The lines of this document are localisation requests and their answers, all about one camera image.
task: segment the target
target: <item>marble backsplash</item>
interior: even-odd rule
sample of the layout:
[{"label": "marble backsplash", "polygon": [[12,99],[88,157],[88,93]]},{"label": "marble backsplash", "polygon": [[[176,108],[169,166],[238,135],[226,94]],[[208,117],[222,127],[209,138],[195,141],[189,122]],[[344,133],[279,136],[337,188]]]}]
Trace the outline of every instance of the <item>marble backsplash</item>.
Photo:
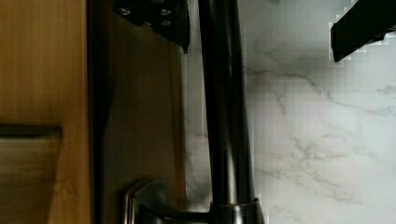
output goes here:
[{"label": "marble backsplash", "polygon": [[[267,224],[396,220],[396,34],[332,60],[346,0],[239,2],[257,197]],[[181,54],[190,210],[211,200],[198,1]]]}]

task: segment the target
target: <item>faucet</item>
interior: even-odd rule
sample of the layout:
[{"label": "faucet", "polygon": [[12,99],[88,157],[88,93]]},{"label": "faucet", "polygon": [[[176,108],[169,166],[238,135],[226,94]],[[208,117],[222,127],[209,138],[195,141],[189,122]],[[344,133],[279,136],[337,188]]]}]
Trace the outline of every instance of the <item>faucet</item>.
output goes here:
[{"label": "faucet", "polygon": [[[136,25],[151,26],[187,52],[190,20],[185,0],[122,0],[116,10]],[[213,192],[210,209],[203,213],[177,209],[168,202],[162,181],[144,179],[124,195],[122,224],[264,223],[254,193],[237,0],[200,0],[199,13]]]}]

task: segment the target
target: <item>screw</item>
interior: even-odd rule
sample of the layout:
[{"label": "screw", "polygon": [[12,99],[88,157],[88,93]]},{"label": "screw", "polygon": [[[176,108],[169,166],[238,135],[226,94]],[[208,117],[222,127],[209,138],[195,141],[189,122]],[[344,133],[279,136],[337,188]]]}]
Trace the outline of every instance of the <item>screw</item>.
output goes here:
[{"label": "screw", "polygon": [[170,26],[172,24],[172,22],[170,22],[170,21],[163,21],[163,22],[161,22],[161,25],[162,26]]},{"label": "screw", "polygon": [[162,16],[169,16],[171,13],[172,13],[171,10],[168,10],[168,9],[165,9],[165,8],[161,9],[161,15]]},{"label": "screw", "polygon": [[129,16],[129,15],[131,15],[131,9],[129,9],[127,7],[120,7],[119,13],[121,14],[121,16]]}]

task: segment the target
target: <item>metal fixture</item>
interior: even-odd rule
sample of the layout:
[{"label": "metal fixture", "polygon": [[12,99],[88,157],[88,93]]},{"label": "metal fixture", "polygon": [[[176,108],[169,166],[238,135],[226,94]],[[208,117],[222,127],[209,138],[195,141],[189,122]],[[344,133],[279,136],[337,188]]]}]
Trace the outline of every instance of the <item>metal fixture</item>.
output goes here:
[{"label": "metal fixture", "polygon": [[145,26],[151,26],[151,23],[148,22],[148,21],[143,21],[143,25],[145,25]]},{"label": "metal fixture", "polygon": [[162,181],[142,180],[125,194],[122,224],[264,223],[254,194],[237,0],[200,0],[199,12],[213,201],[205,213],[182,211],[168,202]]},{"label": "metal fixture", "polygon": [[168,9],[165,9],[165,8],[161,9],[161,15],[162,16],[169,16],[171,13],[172,13],[171,10],[168,10]]},{"label": "metal fixture", "polygon": [[115,0],[115,9],[134,25],[150,23],[152,31],[180,45],[187,53],[190,17],[186,0]]},{"label": "metal fixture", "polygon": [[359,0],[332,27],[332,54],[336,62],[364,45],[381,41],[395,31],[394,0]]},{"label": "metal fixture", "polygon": [[129,15],[131,15],[131,9],[125,8],[125,7],[120,7],[119,13],[121,14],[121,16],[129,16]]},{"label": "metal fixture", "polygon": [[171,24],[172,24],[171,21],[162,21],[162,22],[161,22],[161,25],[162,25],[162,26],[170,26]]}]

